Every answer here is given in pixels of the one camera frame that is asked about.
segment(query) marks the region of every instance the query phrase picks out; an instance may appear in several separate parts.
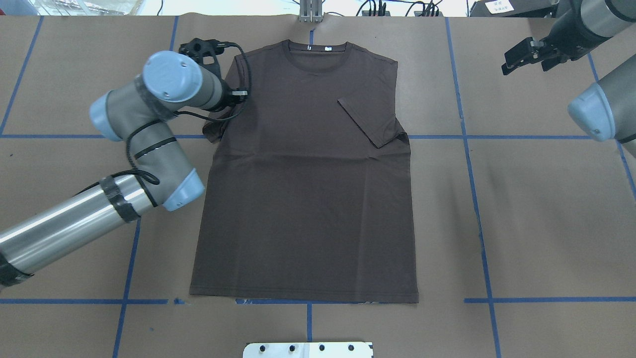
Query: blue joint cap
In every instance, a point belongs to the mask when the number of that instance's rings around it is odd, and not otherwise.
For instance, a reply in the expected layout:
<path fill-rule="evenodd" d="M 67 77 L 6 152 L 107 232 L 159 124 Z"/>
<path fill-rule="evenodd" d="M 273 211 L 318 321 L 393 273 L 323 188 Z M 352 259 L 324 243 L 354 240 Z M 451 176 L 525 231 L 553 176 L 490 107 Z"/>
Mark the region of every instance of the blue joint cap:
<path fill-rule="evenodd" d="M 172 51 L 159 51 L 150 56 L 142 77 L 150 93 L 173 103 L 191 99 L 203 84 L 198 64 L 188 56 Z"/>
<path fill-rule="evenodd" d="M 111 127 L 111 123 L 108 120 L 108 111 L 106 110 L 106 101 L 108 99 L 108 94 L 110 92 L 104 94 L 98 100 L 93 102 L 90 105 L 90 121 L 93 122 L 93 125 L 97 130 L 102 133 L 102 135 L 111 141 L 121 141 L 121 138 Z"/>
<path fill-rule="evenodd" d="M 185 206 L 190 201 L 198 198 L 203 194 L 205 187 L 201 179 L 197 175 L 197 170 L 192 169 L 190 174 L 179 184 L 177 189 L 170 194 L 168 200 L 165 201 L 163 207 L 168 211 L 174 211 Z"/>
<path fill-rule="evenodd" d="M 606 141 L 616 135 L 616 123 L 607 96 L 598 83 L 594 83 L 567 107 L 570 117 L 590 137 Z"/>

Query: robotic arm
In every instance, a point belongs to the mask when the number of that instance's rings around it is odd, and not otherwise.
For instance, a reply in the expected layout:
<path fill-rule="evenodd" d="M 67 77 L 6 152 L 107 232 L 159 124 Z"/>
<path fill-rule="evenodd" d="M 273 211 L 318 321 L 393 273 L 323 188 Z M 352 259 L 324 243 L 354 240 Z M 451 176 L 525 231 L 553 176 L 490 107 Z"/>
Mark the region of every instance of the robotic arm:
<path fill-rule="evenodd" d="M 504 54 L 504 75 L 541 62 L 543 71 L 576 61 L 636 22 L 634 0 L 569 0 L 572 8 L 540 41 L 529 37 Z M 636 157 L 636 55 L 568 106 L 576 124 L 597 141 L 618 140 Z"/>
<path fill-rule="evenodd" d="M 163 205 L 173 211 L 203 193 L 196 169 L 166 122 L 184 106 L 218 111 L 247 99 L 246 90 L 230 89 L 221 79 L 216 55 L 227 47 L 240 49 L 234 43 L 197 38 L 181 45 L 179 54 L 157 52 L 141 75 L 91 105 L 95 127 L 110 140 L 125 140 L 132 169 L 106 176 L 1 232 L 0 289 L 23 282 L 153 207 Z M 214 63 L 203 64 L 204 57 L 213 57 Z"/>

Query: t-shirt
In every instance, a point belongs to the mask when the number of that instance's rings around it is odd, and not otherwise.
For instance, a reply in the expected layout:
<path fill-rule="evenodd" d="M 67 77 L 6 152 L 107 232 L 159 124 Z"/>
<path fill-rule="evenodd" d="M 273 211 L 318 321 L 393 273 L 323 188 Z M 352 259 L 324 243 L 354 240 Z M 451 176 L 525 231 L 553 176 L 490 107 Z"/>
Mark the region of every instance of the t-shirt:
<path fill-rule="evenodd" d="M 418 302 L 398 63 L 353 43 L 289 40 L 247 58 L 244 111 L 204 127 L 222 139 L 190 294 Z M 226 81 L 247 86 L 241 56 Z"/>

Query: white bracket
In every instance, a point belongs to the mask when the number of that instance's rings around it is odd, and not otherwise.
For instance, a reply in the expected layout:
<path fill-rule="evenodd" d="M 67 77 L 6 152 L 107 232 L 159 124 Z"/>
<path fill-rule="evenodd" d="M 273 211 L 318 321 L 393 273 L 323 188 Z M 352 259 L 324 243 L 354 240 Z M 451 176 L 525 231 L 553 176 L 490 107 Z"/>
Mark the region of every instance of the white bracket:
<path fill-rule="evenodd" d="M 371 342 L 251 343 L 243 358 L 373 358 Z"/>
<path fill-rule="evenodd" d="M 322 0 L 299 0 L 300 22 L 322 22 Z"/>

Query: white label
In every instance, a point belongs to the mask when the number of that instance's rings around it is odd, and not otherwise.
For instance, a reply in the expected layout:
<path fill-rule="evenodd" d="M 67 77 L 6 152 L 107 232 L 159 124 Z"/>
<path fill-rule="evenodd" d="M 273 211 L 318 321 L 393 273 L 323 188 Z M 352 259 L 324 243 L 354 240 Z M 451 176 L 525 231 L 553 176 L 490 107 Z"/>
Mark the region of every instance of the white label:
<path fill-rule="evenodd" d="M 486 3 L 486 7 L 490 13 L 507 13 L 515 10 L 508 0 L 491 1 Z"/>

